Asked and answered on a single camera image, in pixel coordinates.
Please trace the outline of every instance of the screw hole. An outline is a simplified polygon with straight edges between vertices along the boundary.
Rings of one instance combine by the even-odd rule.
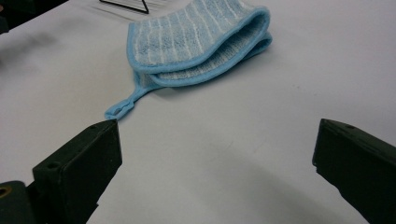
[[[5,197],[5,196],[8,195],[11,191],[12,191],[12,188],[11,188],[11,187],[3,187],[3,188],[0,188],[0,198]]]
[[[47,166],[47,168],[49,168],[49,169],[56,169],[56,168],[58,168],[59,167],[59,162],[57,162],[57,161],[53,161],[52,163],[50,163],[50,164],[48,164],[48,166]]]

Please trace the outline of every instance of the white table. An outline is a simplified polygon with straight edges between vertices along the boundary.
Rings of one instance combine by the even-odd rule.
[[[123,165],[89,223],[367,223],[311,160],[322,118],[396,145],[396,2],[249,0],[272,46],[206,84],[149,93],[120,125]],[[0,181],[134,89],[131,20],[70,0],[0,35]]]

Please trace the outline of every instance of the folded towel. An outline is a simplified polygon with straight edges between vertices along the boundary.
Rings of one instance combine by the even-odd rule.
[[[262,52],[272,42],[269,22],[266,7],[240,0],[193,0],[167,16],[132,22],[127,55],[134,93],[105,117],[120,119],[149,91],[207,81]]]

